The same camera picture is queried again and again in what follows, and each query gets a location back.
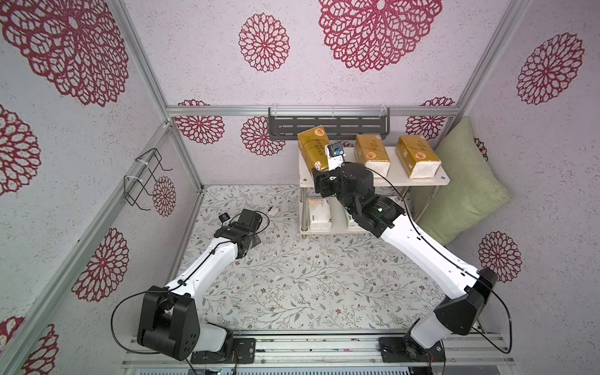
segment wall-mounted rack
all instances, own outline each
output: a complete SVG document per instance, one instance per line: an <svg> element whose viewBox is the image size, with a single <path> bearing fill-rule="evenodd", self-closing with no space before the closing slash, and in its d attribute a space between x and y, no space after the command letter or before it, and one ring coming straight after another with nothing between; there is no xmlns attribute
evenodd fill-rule
<svg viewBox="0 0 600 375"><path fill-rule="evenodd" d="M147 161L144 160L145 156L148 156L149 158ZM152 158L156 159L157 163L154 166L154 168L150 168L149 164L150 161L152 160ZM156 176L154 176L154 172L156 171L156 169L158 167L160 167L160 169L162 169L163 171L169 171L169 170L173 170L171 169L165 169L163 168L163 165L161 164L161 161L163 160L163 157L160 155L160 152L158 151L157 148L151 148L148 151L144 152L142 155L138 156L136 158L136 161L144 164L144 168L142 169L142 171L140 172L139 176L123 176L123 195L125 197L125 200L127 201L127 203L129 203L130 206L136 205L139 209L143 210L143 211L150 211L150 208L142 208L140 207L140 205L137 203L137 199L140 197L140 195L142 194L142 192L144 191L147 195L149 196L153 196L153 194L151 194L147 189L146 189L146 185L148 184L148 182L150 181L150 177L152 179L154 179L154 182L157 181ZM150 172L150 177L144 182L144 180L141 179L144 171L147 170ZM131 179L134 179L133 184L131 184L129 186L129 189L127 189L127 182ZM140 191L137 193L136 197L134 198L131 195L131 191L134 189L135 186L140 185L142 188L140 189Z"/></svg>
<svg viewBox="0 0 600 375"><path fill-rule="evenodd" d="M295 140L301 133L322 126L331 140L354 140L359 134L389 134L389 108L381 107L371 116L337 116L335 109L329 116L281 116L278 108L269 108L269 136L275 140Z"/></svg>

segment black cable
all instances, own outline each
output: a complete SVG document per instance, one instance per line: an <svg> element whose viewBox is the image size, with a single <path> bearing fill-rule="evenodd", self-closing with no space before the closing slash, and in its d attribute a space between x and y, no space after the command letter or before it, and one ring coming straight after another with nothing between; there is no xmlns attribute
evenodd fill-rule
<svg viewBox="0 0 600 375"><path fill-rule="evenodd" d="M260 213L260 214L263 214L263 215L266 217L266 219L267 219L267 224L266 224L266 226L265 226L265 227L264 227L262 230L260 230L260 231L258 231L258 232L255 232L255 233L253 233L253 234L251 234L251 235L245 235L245 236L242 236L240 239L242 239L242 238L245 238L245 237L249 237L249 236L256 236L256 235L258 235L259 233L262 233L262 232L263 232L265 229L267 229L267 227L268 227L268 226L269 226L269 224L271 223L271 219L270 219L270 218L267 216L267 214L266 214L266 213L264 213L264 212L260 212L260 211L256 211L256 212L258 212L258 213ZM260 226L261 224L262 224L262 217L260 217L259 226ZM208 256L210 256L211 254L214 254L215 250L216 250L216 249L217 249L217 248L218 248L220 245L222 245L222 244L226 244L226 243L228 243L228 242L231 242L231 241L232 241L232 240L229 240L229 241L223 241L223 242L219 242L219 243L218 243L218 244L215 246L215 248L211 250L211 252L210 252L210 254L209 254ZM200 268L200 266L202 266L202 265L204 264L204 262L205 262L205 261L208 259L208 256L207 256L206 258L204 258L204 260L203 260L203 261L202 261L202 262L201 262L201 263L198 265L198 267L196 267L196 268L195 268L194 272L190 273L190 274L188 275L188 277L186 277L186 278L185 278L185 280L184 280L183 282L179 283L179 285L177 285L177 286L176 286L176 287L174 287L173 289L168 289L168 290L144 290L143 292L135 293L135 294L132 294L132 295L130 295L129 297L125 297L124 299L122 299L122 300L121 300L121 301L120 301L120 302L119 302L119 303L118 303L118 304L115 306L115 308L113 309L113 312L112 312L112 314L110 315L110 332L112 333L113 339L115 340L115 342L117 343L117 345L118 345L118 346L120 346L121 348L125 349L126 351L130 352L130 353L135 353L135 354L143 354L143 355L153 355L153 354L160 354L159 352L138 352L138 351L136 351L136 350L132 350L132 349L129 349L129 348L126 348L126 347L124 347L124 346L123 346L123 345L122 345L122 344L119 342L119 340L117 339L117 337L116 337L116 335L115 335L115 327L114 327L114 325L113 325L113 322L114 322L114 319L115 319L115 313L116 313L116 309L117 309L117 308L119 308L119 306L121 306L121 304L122 304L123 302L125 302L125 301L127 301L128 299L130 299L130 298L133 298L133 297L135 297L135 296L139 296L139 295L146 294L146 293L169 293L169 292L172 292L172 291L174 291L175 289L177 289L177 288L181 287L182 285L185 285L185 282L186 282L186 281L188 281L188 280L190 279L190 277L191 277L191 276L192 276L192 275L193 275L193 274L194 274L196 271L198 271L198 269Z"/></svg>
<svg viewBox="0 0 600 375"><path fill-rule="evenodd" d="M442 258L446 259L450 264L452 264L453 266L455 266L456 268L458 268L461 272L471 276L472 278L474 278L475 280L479 280L479 277L475 277L472 274L470 274L468 271L465 271L464 268L462 268L461 266L457 265L456 263L454 263L453 261L451 261L450 259L448 259L444 254L442 254L438 249L435 248L435 246L431 245L429 243L429 241L427 241L425 239L425 237L423 237L423 235L419 232L419 230L416 228L412 217L410 215L410 211L408 209L408 206L406 205L406 200L402 197L402 194L400 194L400 192L398 191L398 189L396 189L396 187L394 185L392 185L392 183L385 178L384 176L382 176L379 172L374 171L373 169L367 168L365 167L367 170L370 170L373 173L378 174L381 178L383 178L395 191L396 193L399 195L400 199L402 200L402 202L404 203L404 209L406 210L406 215L409 218L410 224L412 225L412 227L414 228L416 234L420 237L420 239L422 239L423 241L425 241L425 243L427 245L429 245L436 253L438 253ZM508 335L509 335L509 344L508 344L508 350L504 351L500 348L498 348L496 345L494 345L489 338L487 338L483 332L480 332L478 329L474 328L474 330L476 330L479 334L481 334L486 340L488 340L492 345L494 345L494 347L496 349L498 349L499 351L501 351L504 354L509 354L512 350L512 317L511 317L511 313L510 311L508 311L508 307L506 306L506 304L504 303L504 301L502 300L502 298L500 298L500 296L490 287L488 286L486 283L481 283L483 286L485 286L494 296L496 296L496 298L498 299L498 301L500 301L500 303L502 304L502 306L504 306L504 310L506 310L506 316L508 316Z"/></svg>
<svg viewBox="0 0 600 375"><path fill-rule="evenodd" d="M492 345L493 345L493 346L494 346L496 349L498 349L498 350L499 350L499 351L501 351L502 353L504 353L504 354L508 354L508 353L510 353L510 352L511 352L511 351L510 351L510 348L509 348L509 350L507 350L507 351L504 351L504 350L500 349L499 347L497 347L497 346L496 346L496 344L494 344L493 342L491 342L491 340L490 340L489 338L487 338L487 336L486 336L486 335L484 335L484 333L483 333L483 332L481 332L480 330L478 330L478 329L477 329L477 328L475 328L475 327L473 327L473 329L475 330L475 332L477 332L478 334L482 335L482 336L484 337L484 339L488 340L488 342L489 342L490 344L492 344Z"/></svg>
<svg viewBox="0 0 600 375"><path fill-rule="evenodd" d="M431 372L431 375L433 375L433 368L431 367L431 363L433 362L433 353L429 354L431 354L431 359L429 359L429 356L427 356L427 362L429 363L429 371Z"/></svg>
<svg viewBox="0 0 600 375"><path fill-rule="evenodd" d="M231 372L231 375L236 375L238 373L238 364L239 364L239 353L238 350L234 350L233 354L235 354L235 366L233 367L233 371Z"/></svg>
<svg viewBox="0 0 600 375"><path fill-rule="evenodd" d="M444 340L440 340L440 343L442 344L442 352L444 353L444 367L442 367L441 375L444 375L444 371L446 371L446 348L444 347Z"/></svg>
<svg viewBox="0 0 600 375"><path fill-rule="evenodd" d="M406 349L403 347L397 347L392 345L379 345L380 349L383 349L384 352L388 353L406 353Z"/></svg>
<svg viewBox="0 0 600 375"><path fill-rule="evenodd" d="M187 360L187 358L185 359L185 361L188 363L188 365L190 365L190 368L194 372L194 374L198 375L198 373L196 372L196 369L191 366L191 363Z"/></svg>
<svg viewBox="0 0 600 375"><path fill-rule="evenodd" d="M139 296L140 294L145 294L145 293L168 293L168 292L172 292L173 290L175 290L175 289L179 288L181 285L182 285L182 284L180 284L180 285L177 285L177 286L176 286L176 287L174 287L173 289L169 289L169 290L144 290L143 292L135 293L135 294L132 294L132 295L130 295L129 297L125 297L124 299L122 299L122 300L121 300L121 301L120 301L120 302L117 304L117 306L115 306L115 308L114 308L114 310L113 310L112 314L110 315L110 332L112 333L112 335L113 335L113 339L115 339L115 342L117 343L117 345L118 345L118 346L120 346L121 348L125 349L126 351L130 352L130 353L135 353L135 354L144 354L144 355L158 354L158 352L138 352L138 351L136 351L136 350L131 350L131 349L128 349L128 348L124 347L124 346L123 346L123 345L122 345L122 344L119 342L119 340L117 340L117 337L116 337L116 335L115 335L115 327L114 327L114 325L113 325L113 321L114 321L114 319L115 319L115 312L116 312L116 309L117 309L117 308L119 308L119 306L121 306L121 304L122 304L123 302L127 301L127 300L128 300L128 299L130 299L130 298L133 298L133 297L135 297L135 296Z"/></svg>

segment mounting plate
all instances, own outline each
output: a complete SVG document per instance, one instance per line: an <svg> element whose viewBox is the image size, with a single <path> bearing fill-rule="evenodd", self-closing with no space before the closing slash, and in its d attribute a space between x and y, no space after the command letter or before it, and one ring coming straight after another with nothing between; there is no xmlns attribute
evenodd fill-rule
<svg viewBox="0 0 600 375"><path fill-rule="evenodd" d="M404 340L402 337L380 337L379 338L379 347L382 346L391 346L402 348L404 347ZM419 356L416 361L410 359L406 356L405 352L388 352L383 349L379 349L381 352L381 358L384 363L406 363L406 362L429 362L429 360L433 356L432 362L443 362L445 360L444 349L442 347L442 342L436 342L430 349L426 351L424 355Z"/></svg>
<svg viewBox="0 0 600 375"><path fill-rule="evenodd" d="M234 338L233 339L233 351L238 351L238 363L245 365L254 363L254 352L256 349L255 338ZM219 357L218 354L213 352L193 352L191 354L190 362L194 365L207 365L207 364L234 364L236 361L235 355L232 355L225 360Z"/></svg>

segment wire hook rack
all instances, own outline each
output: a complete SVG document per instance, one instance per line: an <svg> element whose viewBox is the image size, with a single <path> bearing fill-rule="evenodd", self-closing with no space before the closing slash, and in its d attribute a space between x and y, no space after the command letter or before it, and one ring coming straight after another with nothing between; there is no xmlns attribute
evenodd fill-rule
<svg viewBox="0 0 600 375"><path fill-rule="evenodd" d="M148 154L150 154L148 161L144 160L144 157L147 156ZM152 161L152 158L156 159L157 164L154 166L154 168L150 168L149 164ZM146 185L148 184L148 182L151 180L151 178L154 180L154 182L157 181L156 176L154 175L154 172L156 172L156 170L158 169L158 167L160 167L161 170L168 172L170 170L173 170L173 168L171 169L165 169L162 165L162 160L163 157L160 154L160 152L158 151L157 148L151 148L148 151L144 152L142 155L138 156L136 158L136 161L144 164L144 168L142 169L142 171L140 172L139 176L123 176L123 196L125 197L125 200L127 201L127 203L129 203L130 206L137 206L139 209L141 209L142 211L150 211L150 208L142 208L140 207L140 205L138 204L137 200L140 197L140 195L142 195L142 192L145 192L148 196L153 197L154 194L151 194L147 189L146 189ZM142 174L144 173L144 171L147 170L150 172L150 177L144 181L141 179ZM131 180L134 179L135 181L133 182L133 184L131 184L129 186L129 189L127 189L127 183ZM131 195L131 191L137 186L140 185L142 188L140 189L140 191L138 192L138 194L133 197Z"/></svg>

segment aluminum rail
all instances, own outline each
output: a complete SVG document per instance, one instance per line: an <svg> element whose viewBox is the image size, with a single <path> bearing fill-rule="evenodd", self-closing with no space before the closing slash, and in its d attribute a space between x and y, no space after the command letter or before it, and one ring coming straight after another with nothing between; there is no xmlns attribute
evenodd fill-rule
<svg viewBox="0 0 600 375"><path fill-rule="evenodd" d="M169 116L382 116L385 106L167 106ZM391 106L391 116L456 116L455 106Z"/></svg>
<svg viewBox="0 0 600 375"><path fill-rule="evenodd" d="M261 331L244 332L234 338L255 338L256 351L254 363L239 365L245 368L260 367L338 367L344 366L389 366L384 363L378 350L377 339L382 336L401 337L402 334L287 334L280 331L276 334L264 334ZM488 338L497 346L506 348L506 343L499 334L488 334ZM494 348L479 334L467 336L450 335L444 339L446 349L446 365L514 365L512 355L503 354ZM148 351L148 348L137 345L135 338L130 342L134 350ZM426 362L403 362L394 364L408 367L427 367ZM233 367L228 364L194 365L195 368ZM126 354L121 368L176 368L187 367L186 362L179 362L164 355Z"/></svg>

